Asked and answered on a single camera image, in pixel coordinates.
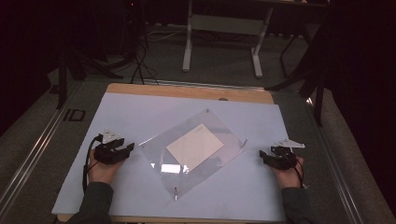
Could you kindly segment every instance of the dark background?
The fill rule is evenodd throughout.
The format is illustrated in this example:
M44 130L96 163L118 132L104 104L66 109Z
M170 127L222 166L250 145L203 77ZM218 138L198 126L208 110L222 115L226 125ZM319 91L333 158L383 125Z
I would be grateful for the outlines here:
M91 57L102 58L119 38L98 38L92 8L79 1L2 1L0 5L0 134L50 88L47 73L58 67L59 37ZM187 1L145 1L148 23L185 24ZM235 7L218 13L243 11ZM329 68L326 87L353 132L363 157L396 213L396 3L335 1L304 59ZM276 11L269 30L293 33L292 11ZM123 17L114 19L114 24ZM115 35L121 28L116 28Z

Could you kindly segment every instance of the gray carpet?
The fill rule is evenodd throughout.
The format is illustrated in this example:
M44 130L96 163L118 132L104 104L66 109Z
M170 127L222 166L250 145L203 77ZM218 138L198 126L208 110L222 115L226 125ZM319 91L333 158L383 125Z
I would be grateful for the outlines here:
M178 28L162 29L175 31ZM149 39L158 40L163 37L164 35L150 35ZM161 41L149 42L144 60L149 69L144 69L143 75L154 76L155 72L151 70L154 69L159 80L237 87L271 86L285 80L278 56L288 40L281 36L269 36L264 40L260 52L264 72L262 79L254 77L249 56L249 48L254 45L255 38L246 37L234 42L214 42L208 41L210 38L208 34L194 34L189 73L181 71L184 38L183 35L173 35ZM290 48L290 53L285 58L289 71L299 62L305 48L306 44L301 39ZM140 51L139 55L143 57L143 51ZM125 76L124 80L111 80L90 73L66 107L66 109L85 110L84 120L60 123L24 188L7 213L4 223L52 222L54 216L50 210L56 200L57 191L77 154L107 84L129 82L134 69L135 64L117 72ZM324 126L319 128L312 120L310 107L295 94L300 84L297 83L282 92L275 93L274 99L281 108L290 139L303 142L307 146L306 149L296 150L296 153L305 158L304 170L306 183L310 186L308 189L310 201L319 219L322 223L351 223L339 194L342 189L338 189L334 184L336 177L330 168L334 164L329 163L327 148L333 154L335 165L340 168L347 189L350 189L351 196L360 211L362 223L396 223L370 171L365 166L353 136L332 101L331 93L326 91L322 116ZM29 149L33 147L40 130L45 128L54 114L56 104L56 97L43 95L0 139L1 148L12 150L12 153L0 158L1 190L6 187L6 183L10 181Z

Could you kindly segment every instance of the white card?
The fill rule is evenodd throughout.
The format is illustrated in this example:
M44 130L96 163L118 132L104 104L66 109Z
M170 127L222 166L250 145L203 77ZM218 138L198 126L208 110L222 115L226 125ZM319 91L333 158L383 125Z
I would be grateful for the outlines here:
M200 124L166 148L181 166L187 166L191 172L223 146L204 124Z

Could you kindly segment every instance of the human hand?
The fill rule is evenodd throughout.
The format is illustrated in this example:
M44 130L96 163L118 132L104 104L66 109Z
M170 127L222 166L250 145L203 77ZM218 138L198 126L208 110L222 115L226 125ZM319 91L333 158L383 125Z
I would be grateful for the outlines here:
M93 156L94 152L95 149L91 150L90 164L88 165L88 178L90 179L90 182L103 182L110 185L125 160L119 161L115 164L106 165L95 159Z
M302 165L304 164L304 159L301 157L297 157L297 160L298 162L296 168L298 172L303 175ZM277 178L277 183L279 184L281 189L299 188L301 186L302 183L300 182L300 178L293 168L290 168L289 170L277 170L275 168L272 168L272 170Z

